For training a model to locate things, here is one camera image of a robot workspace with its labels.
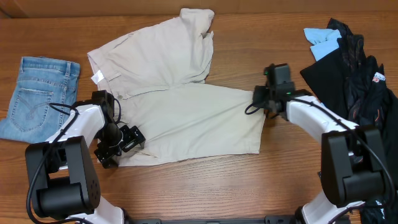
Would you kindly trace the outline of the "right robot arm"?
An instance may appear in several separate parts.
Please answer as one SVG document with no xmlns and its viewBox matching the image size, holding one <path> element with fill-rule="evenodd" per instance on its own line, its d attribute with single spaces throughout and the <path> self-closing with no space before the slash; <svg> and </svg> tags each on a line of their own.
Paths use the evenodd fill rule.
<svg viewBox="0 0 398 224">
<path fill-rule="evenodd" d="M 265 85 L 256 86 L 252 106 L 266 118 L 280 116 L 300 126 L 321 144 L 322 191 L 293 215 L 268 215 L 265 223 L 349 223 L 348 212 L 366 208 L 380 197 L 377 208 L 390 207 L 396 188 L 387 169 L 377 128 L 343 119 L 309 91 L 295 88 L 288 64 L 264 69 Z"/>
</svg>

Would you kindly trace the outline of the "beige khaki shorts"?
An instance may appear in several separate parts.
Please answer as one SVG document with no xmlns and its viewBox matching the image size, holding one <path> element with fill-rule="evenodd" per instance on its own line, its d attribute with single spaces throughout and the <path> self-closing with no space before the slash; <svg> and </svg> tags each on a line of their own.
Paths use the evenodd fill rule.
<svg viewBox="0 0 398 224">
<path fill-rule="evenodd" d="M 257 154 L 265 115 L 247 115 L 252 92 L 206 83 L 213 56 L 214 12 L 183 8 L 160 24 L 123 35 L 88 53 L 98 88 L 121 104 L 121 122 L 146 141 L 116 160 L 156 166 L 200 157 Z"/>
</svg>

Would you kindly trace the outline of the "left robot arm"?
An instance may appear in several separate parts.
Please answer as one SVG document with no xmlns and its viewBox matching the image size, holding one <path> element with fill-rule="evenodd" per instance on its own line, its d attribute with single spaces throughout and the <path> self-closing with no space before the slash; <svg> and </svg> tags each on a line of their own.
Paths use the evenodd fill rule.
<svg viewBox="0 0 398 224">
<path fill-rule="evenodd" d="M 144 146 L 146 139 L 137 126 L 118 125 L 117 103 L 107 91 L 95 91 L 90 100 L 69 107 L 68 120 L 53 136 L 27 147 L 26 210 L 32 222 L 47 217 L 55 223 L 133 222 L 125 209 L 102 197 L 89 152 L 91 142 L 99 139 L 95 156 L 110 169 L 118 166 L 114 157 Z"/>
</svg>

